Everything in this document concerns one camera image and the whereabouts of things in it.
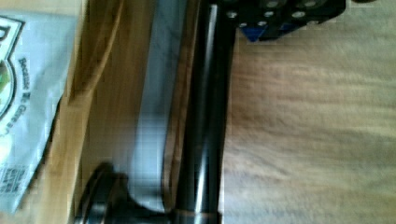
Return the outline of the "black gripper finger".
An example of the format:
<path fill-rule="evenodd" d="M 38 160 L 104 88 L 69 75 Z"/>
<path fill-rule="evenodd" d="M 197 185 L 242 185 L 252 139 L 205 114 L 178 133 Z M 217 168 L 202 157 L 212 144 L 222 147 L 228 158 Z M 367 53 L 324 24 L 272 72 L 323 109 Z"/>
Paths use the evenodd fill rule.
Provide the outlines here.
<path fill-rule="evenodd" d="M 347 0 L 218 0 L 250 41 L 272 41 L 341 15 Z"/>

